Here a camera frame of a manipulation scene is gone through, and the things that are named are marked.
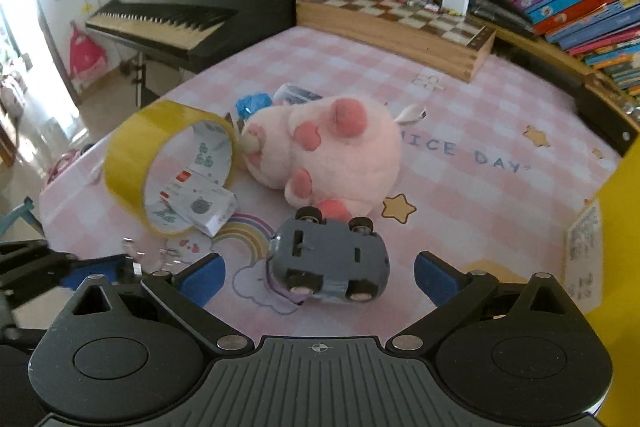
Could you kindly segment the row of colourful books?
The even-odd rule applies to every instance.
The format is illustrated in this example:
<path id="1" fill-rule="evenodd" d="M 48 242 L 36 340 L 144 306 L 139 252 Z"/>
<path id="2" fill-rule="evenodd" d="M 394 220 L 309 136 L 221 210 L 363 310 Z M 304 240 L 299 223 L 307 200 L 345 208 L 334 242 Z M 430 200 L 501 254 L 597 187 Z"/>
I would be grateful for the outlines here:
<path id="1" fill-rule="evenodd" d="M 639 98 L 639 0 L 471 0 L 470 12 L 544 40 Z"/>

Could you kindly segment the black electronic keyboard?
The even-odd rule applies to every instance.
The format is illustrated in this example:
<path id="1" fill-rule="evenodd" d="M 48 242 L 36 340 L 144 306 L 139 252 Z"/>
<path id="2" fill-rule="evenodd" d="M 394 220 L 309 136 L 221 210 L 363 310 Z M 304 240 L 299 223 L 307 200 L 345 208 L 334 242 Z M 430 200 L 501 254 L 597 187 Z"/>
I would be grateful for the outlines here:
<path id="1" fill-rule="evenodd" d="M 94 34 L 189 72 L 296 25 L 296 0 L 112 0 L 87 20 Z"/>

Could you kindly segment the blue crumpled wrapper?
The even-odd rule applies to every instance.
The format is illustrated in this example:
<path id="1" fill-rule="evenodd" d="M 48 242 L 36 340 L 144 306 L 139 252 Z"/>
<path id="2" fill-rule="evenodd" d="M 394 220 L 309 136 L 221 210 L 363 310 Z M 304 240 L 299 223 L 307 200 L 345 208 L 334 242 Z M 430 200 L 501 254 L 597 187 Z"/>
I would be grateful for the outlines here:
<path id="1" fill-rule="evenodd" d="M 268 93 L 255 93 L 239 98 L 235 102 L 235 109 L 241 119 L 247 120 L 250 116 L 272 104 L 272 98 Z"/>

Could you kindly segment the yellow cardboard box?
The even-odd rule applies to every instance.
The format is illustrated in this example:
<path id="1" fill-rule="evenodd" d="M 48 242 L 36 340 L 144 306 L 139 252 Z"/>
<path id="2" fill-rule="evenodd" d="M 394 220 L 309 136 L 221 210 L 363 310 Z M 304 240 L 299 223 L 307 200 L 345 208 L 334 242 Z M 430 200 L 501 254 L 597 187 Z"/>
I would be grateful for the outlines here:
<path id="1" fill-rule="evenodd" d="M 639 424 L 639 145 L 634 144 L 567 231 L 598 246 L 565 255 L 563 283 L 613 362 L 600 410 L 608 426 Z"/>

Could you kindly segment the pink plush pig toy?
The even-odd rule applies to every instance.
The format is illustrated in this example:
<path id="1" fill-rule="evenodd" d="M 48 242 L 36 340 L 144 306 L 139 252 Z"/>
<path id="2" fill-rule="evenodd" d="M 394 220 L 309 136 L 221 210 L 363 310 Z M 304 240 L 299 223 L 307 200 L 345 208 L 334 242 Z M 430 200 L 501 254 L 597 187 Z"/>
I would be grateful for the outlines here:
<path id="1" fill-rule="evenodd" d="M 273 105 L 250 116 L 239 137 L 246 168 L 294 209 L 338 221 L 367 216 L 396 183 L 400 124 L 372 98 L 330 96 Z"/>

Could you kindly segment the wooden chess board box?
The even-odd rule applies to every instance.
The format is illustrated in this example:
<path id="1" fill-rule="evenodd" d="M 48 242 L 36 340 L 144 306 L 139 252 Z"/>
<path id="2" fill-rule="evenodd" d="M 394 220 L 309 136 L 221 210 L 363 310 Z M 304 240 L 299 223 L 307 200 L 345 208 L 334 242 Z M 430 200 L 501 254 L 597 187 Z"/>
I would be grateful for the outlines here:
<path id="1" fill-rule="evenodd" d="M 471 81 L 496 31 L 472 17 L 436 13 L 407 0 L 297 0 L 299 26 L 374 46 Z"/>

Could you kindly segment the grey toy car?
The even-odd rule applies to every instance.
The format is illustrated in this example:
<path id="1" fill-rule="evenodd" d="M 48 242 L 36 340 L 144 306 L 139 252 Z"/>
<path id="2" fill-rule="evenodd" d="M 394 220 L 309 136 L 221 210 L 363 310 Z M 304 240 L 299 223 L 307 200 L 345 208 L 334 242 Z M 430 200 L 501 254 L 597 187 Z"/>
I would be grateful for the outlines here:
<path id="1" fill-rule="evenodd" d="M 292 303 L 370 303 L 384 293 L 390 257 L 368 217 L 347 222 L 304 207 L 272 236 L 266 257 L 270 288 Z"/>

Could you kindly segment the pink hanging bag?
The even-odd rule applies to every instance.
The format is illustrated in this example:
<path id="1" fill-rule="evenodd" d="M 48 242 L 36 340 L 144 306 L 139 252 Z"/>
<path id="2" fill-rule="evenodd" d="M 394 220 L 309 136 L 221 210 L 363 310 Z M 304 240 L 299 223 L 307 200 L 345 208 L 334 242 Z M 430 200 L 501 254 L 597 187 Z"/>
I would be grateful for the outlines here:
<path id="1" fill-rule="evenodd" d="M 70 78 L 84 83 L 92 83 L 107 72 L 105 50 L 82 31 L 72 20 L 70 22 Z"/>

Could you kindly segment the white blue card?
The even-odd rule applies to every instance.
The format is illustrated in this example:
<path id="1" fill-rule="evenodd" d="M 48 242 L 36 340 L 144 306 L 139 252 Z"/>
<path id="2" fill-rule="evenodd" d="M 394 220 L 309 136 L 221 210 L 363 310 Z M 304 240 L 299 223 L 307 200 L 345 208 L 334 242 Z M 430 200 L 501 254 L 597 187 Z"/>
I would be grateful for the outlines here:
<path id="1" fill-rule="evenodd" d="M 320 94 L 296 86 L 293 83 L 283 83 L 272 97 L 274 105 L 305 104 L 321 99 L 322 96 Z"/>

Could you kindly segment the small white red box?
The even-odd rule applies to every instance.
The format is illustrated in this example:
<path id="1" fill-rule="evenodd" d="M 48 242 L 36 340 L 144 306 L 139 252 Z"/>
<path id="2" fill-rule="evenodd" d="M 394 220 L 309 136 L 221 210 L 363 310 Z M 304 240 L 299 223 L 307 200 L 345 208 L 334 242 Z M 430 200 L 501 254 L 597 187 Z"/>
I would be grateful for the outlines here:
<path id="1" fill-rule="evenodd" d="M 234 194 L 206 176 L 182 170 L 160 189 L 160 198 L 198 231 L 214 237 L 235 213 Z"/>

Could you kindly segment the yellow tape roll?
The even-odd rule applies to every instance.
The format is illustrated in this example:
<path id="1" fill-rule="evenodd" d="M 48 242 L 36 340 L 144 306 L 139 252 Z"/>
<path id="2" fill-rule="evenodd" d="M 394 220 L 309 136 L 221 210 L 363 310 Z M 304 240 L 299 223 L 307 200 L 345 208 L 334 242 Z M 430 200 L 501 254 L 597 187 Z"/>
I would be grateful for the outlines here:
<path id="1" fill-rule="evenodd" d="M 182 154 L 177 168 L 164 161 L 171 143 L 195 139 L 192 155 Z M 219 186 L 230 182 L 236 159 L 232 124 L 191 106 L 164 100 L 141 109 L 111 136 L 103 161 L 107 192 L 150 231 L 175 236 L 193 228 L 149 189 L 149 179 L 164 181 L 168 174 L 193 170 Z"/>

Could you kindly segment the pink checkered table mat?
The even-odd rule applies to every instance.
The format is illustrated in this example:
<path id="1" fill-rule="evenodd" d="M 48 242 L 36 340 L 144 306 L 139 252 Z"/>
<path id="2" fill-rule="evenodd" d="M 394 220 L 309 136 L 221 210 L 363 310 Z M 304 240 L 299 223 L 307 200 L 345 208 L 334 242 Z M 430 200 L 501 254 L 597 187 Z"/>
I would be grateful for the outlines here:
<path id="1" fill-rule="evenodd" d="M 372 213 L 392 269 L 383 296 L 367 305 L 294 306 L 271 294 L 262 280 L 266 238 L 291 209 L 244 172 L 234 176 L 240 214 L 215 245 L 227 274 L 207 308 L 252 337 L 400 331 L 432 309 L 413 280 L 420 251 L 459 269 L 491 261 L 520 277 L 560 274 L 566 229 L 620 162 L 567 94 L 499 57 L 466 83 L 307 28 L 236 54 L 170 98 L 224 115 L 239 98 L 285 83 L 322 95 L 367 94 L 392 112 L 416 103 L 426 116 L 402 132 L 397 184 Z"/>

